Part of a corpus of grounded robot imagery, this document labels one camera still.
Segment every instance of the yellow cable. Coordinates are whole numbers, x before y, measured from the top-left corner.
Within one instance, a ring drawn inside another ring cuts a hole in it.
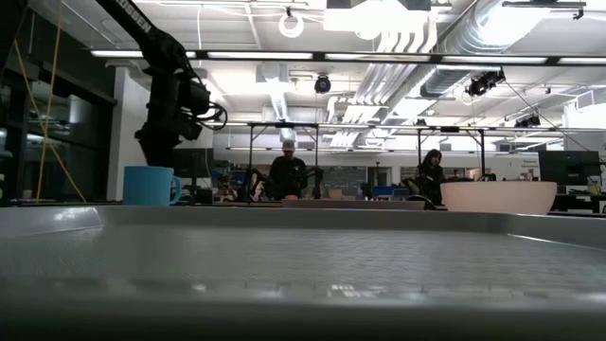
[[[53,89],[55,88],[55,73],[57,72],[57,59],[59,57],[59,41],[61,40],[63,3],[59,2],[59,11],[57,13],[57,39],[55,40],[55,53],[53,56],[53,72],[50,74],[50,91],[48,92],[48,104],[46,105],[46,122],[42,127],[45,132],[45,140],[42,144],[42,161],[40,162],[40,173],[38,175],[38,190],[36,191],[36,204],[40,203],[40,193],[42,192],[42,180],[45,175],[46,143],[48,143],[48,118],[50,117],[50,108],[53,103]]]
[[[38,110],[38,105],[36,104],[36,100],[34,99],[33,93],[31,92],[31,87],[29,86],[29,81],[27,80],[27,76],[26,76],[26,68],[23,64],[23,58],[21,58],[21,51],[19,50],[19,44],[17,44],[16,40],[15,40],[14,44],[15,44],[15,51],[17,52],[17,58],[19,60],[19,65],[21,66],[21,74],[23,75],[23,78],[24,78],[24,81],[26,84],[27,93],[29,94],[29,100],[31,101],[31,103],[34,107],[34,110],[36,111],[36,114],[38,115],[38,122],[40,122],[40,127],[42,127],[44,135],[45,135],[45,139],[47,139],[48,131],[45,129],[45,124],[42,121],[42,116],[40,115],[40,110]],[[59,162],[59,165],[63,169],[63,172],[65,173],[65,176],[67,176],[67,179],[71,183],[72,187],[74,187],[74,189],[80,196],[80,199],[82,200],[82,202],[86,203],[86,199],[84,199],[84,196],[78,189],[78,186],[76,186],[74,179],[72,179],[72,176],[69,174],[69,171],[67,171],[67,168],[63,164],[61,158],[59,157],[59,154],[55,150],[55,147],[50,143],[48,144],[48,146],[50,147],[50,150],[55,154],[55,157],[57,157],[57,161]]]

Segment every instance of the black shirt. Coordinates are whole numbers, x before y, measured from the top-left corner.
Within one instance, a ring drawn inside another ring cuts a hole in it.
[[[289,160],[279,156],[269,170],[269,178],[275,183],[272,193],[275,199],[284,199],[287,195],[301,197],[301,190],[307,187],[305,162],[293,157]]]
[[[442,192],[440,184],[445,182],[444,170],[440,166],[423,167],[418,166],[417,182],[420,188],[420,195],[431,200],[434,205],[442,205]]]

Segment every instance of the man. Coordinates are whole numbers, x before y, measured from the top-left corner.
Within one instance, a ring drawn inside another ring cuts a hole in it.
[[[281,200],[287,195],[301,197],[301,190],[307,187],[305,162],[294,157],[294,141],[284,140],[282,143],[284,156],[274,160],[269,170],[269,178],[274,183],[272,190],[274,199]]]

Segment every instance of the security camera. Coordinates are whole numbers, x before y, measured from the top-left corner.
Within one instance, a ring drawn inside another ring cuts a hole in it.
[[[318,80],[315,81],[314,86],[317,94],[326,94],[330,91],[330,80],[328,75],[318,75]]]

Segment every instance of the white bowl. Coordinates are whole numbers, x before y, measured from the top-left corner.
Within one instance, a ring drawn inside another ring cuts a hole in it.
[[[452,212],[546,214],[556,198],[552,182],[502,181],[441,185],[444,205]]]

